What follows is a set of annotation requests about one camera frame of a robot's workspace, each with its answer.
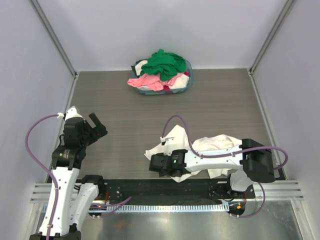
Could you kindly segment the pink t-shirt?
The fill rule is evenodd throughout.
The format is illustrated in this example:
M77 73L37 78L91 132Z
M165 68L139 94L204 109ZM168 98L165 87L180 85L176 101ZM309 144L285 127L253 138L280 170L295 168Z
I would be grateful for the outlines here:
M137 89L143 88L144 90L161 91L164 89L164 86L172 86L175 83L176 79L181 75L181 73L178 73L171 79L162 81L159 74L149 75L145 73L139 78L130 78L127 81L127 84Z

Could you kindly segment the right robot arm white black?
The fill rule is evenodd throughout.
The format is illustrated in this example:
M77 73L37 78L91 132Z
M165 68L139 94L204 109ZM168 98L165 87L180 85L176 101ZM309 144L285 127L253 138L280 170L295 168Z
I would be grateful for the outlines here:
M159 153L153 153L148 170L160 177L181 178L204 170L235 170L229 175L225 191L231 198L245 192L256 183L273 183L276 180L272 152L266 146L249 138L239 145L217 150L174 149L165 144Z

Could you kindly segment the red t-shirt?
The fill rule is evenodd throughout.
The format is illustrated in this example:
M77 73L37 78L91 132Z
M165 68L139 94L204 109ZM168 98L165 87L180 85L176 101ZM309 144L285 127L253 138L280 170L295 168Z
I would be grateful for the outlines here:
M187 72L178 73L176 76L170 80L164 81L163 89L164 90L181 90L185 89L189 82L189 74Z

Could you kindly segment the left aluminium corner post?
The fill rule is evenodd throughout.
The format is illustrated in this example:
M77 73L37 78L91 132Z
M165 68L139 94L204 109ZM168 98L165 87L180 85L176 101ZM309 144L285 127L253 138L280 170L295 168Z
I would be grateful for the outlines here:
M54 47L56 48L58 54L62 58L67 69L69 70L71 75L75 78L77 76L77 71L73 67L70 59L68 58L63 46L61 45L52 25L50 24L50 21L48 20L45 12L43 11L39 1L38 0L28 0L28 2L31 5L31 7L33 8L37 17L39 18L42 26L44 27L45 31L47 32L49 38L51 39Z

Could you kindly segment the teal laundry basket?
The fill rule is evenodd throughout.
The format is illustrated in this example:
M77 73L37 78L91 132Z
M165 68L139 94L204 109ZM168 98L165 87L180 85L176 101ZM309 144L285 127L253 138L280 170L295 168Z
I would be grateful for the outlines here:
M135 70L133 70L134 66L141 60L138 60L134 65L131 66L131 70L132 70L132 74L133 74L133 78L137 78ZM186 60L186 71L189 74L189 82L187 84L186 88L183 89L177 89L177 90L163 90L160 92L151 92L151 91L143 91L143 90L138 90L137 88L135 88L140 94L146 95L146 96L152 96L152 95L169 95L169 94L179 94L179 93L183 93L186 90L188 90L194 82L194 73L193 73L193 69L192 66L190 64L190 62L188 60Z

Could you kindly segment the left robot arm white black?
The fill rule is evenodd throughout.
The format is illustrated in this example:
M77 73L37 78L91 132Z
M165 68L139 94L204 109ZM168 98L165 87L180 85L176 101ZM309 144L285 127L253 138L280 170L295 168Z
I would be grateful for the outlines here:
M59 145L51 156L51 168L46 168L32 152L29 153L52 180L45 217L39 232L29 237L31 240L81 239L81 228L92 202L102 199L107 192L101 175L85 175L76 198L72 199L86 149L107 135L106 127L95 113L89 115L95 124L91 127L74 107L55 117L64 120L64 127Z

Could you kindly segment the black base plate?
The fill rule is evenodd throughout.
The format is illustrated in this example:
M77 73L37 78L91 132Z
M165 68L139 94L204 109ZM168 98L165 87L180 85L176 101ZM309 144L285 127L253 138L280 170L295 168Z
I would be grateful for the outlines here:
M244 192L232 190L227 178L189 178L183 182L172 179L105 179L99 187L99 195L110 201L123 201L128 197L188 197L208 199L254 199L253 185Z

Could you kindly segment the green t-shirt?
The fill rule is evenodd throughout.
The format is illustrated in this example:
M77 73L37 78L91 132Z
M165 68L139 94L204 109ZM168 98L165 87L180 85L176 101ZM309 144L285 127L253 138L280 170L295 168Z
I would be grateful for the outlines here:
M155 75L165 82L186 70L187 63L182 56L159 49L147 59L147 63L141 67L140 74Z

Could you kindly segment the white t-shirt robot print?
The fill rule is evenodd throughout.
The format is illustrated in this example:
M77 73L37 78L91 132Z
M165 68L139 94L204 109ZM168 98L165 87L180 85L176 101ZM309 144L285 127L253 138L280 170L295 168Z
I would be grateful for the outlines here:
M189 142L185 129L180 125L175 125L171 128L170 132L165 136L166 138L173 138L169 140L169 144L173 144L175 147L181 147L182 149L189 150ZM196 151L214 151L214 150L226 150L233 148L242 143L240 139L225 134L220 134L213 137L202 137L198 138L192 143L192 147ZM159 154L163 152L163 146L158 144L154 148L146 150L144 156L151 160L152 155ZM211 179L217 178L221 175L227 175L228 173L236 173L236 169L231 168L213 168L207 170L209 177Z

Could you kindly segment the white t-shirt in basket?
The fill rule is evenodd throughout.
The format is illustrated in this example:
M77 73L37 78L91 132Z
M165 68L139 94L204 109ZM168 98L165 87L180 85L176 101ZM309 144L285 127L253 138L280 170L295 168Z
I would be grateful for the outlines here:
M189 82L189 74L187 72L178 73L173 78L161 81L159 75L142 74L142 66L147 64L147 60L140 60L133 67L136 78L130 78L127 84L141 91L160 92L164 90L178 90L187 87Z

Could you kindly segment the right aluminium corner post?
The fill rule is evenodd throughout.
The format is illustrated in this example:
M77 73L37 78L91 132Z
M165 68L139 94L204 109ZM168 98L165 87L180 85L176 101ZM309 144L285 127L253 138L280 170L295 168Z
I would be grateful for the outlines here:
M264 57L265 53L267 52L269 46L271 45L272 41L276 37L277 33L279 32L281 26L285 22L286 17L290 13L291 9L295 5L296 0L286 0L283 7L281 8L274 24L270 32L268 33L265 41L263 42L262 47L260 48L255 60L253 61L252 66L248 69L249 75L252 76L257 69L259 63L261 62L262 58Z

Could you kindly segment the aluminium corner post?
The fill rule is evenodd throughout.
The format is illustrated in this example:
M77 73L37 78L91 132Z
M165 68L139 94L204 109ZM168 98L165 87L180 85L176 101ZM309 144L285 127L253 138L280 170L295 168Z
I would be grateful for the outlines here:
M48 20L45 12L43 11L39 1L38 0L28 0L28 2L31 5L31 7L33 8L37 17L39 18L42 26L44 27L45 31L47 32L49 38L51 39L54 47L56 48L58 54L62 58L67 69L69 70L71 75L75 78L77 76L77 71L73 67L70 59L68 58L63 46L61 45L52 25L50 24L50 21Z
M295 5L296 0L286 0L283 7L281 8L274 24L270 32L268 33L265 41L263 42L262 47L260 48L255 60L253 61L252 66L248 69L249 75L252 76L257 69L259 63L261 62L262 58L264 57L265 53L267 52L269 46L271 45L272 41L276 37L277 33L279 32L281 26L285 22L286 17L290 13L291 9Z

